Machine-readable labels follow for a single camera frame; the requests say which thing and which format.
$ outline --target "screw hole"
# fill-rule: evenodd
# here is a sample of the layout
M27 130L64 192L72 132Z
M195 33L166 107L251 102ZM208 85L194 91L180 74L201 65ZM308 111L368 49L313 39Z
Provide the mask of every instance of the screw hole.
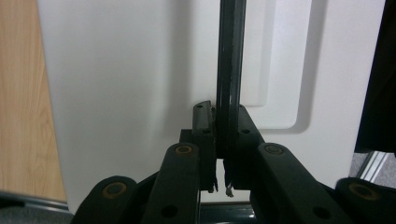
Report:
M317 217L320 217L322 219L330 219L332 217L332 215L326 208L314 207L312 210Z
M349 190L364 200L375 201L379 198L379 194L377 192L359 183L349 184Z
M192 147L189 146L180 146L177 147L175 150L176 154L178 155L183 155L183 154L189 154L192 152Z
M163 215L163 217L175 217L177 214L177 207L174 205L167 205L163 208L163 210L161 210L161 215Z

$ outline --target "vertical black bar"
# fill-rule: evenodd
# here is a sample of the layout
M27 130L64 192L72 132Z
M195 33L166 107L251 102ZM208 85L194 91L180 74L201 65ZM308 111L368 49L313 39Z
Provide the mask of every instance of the vertical black bar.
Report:
M246 0L221 0L216 129L218 158L236 151Z

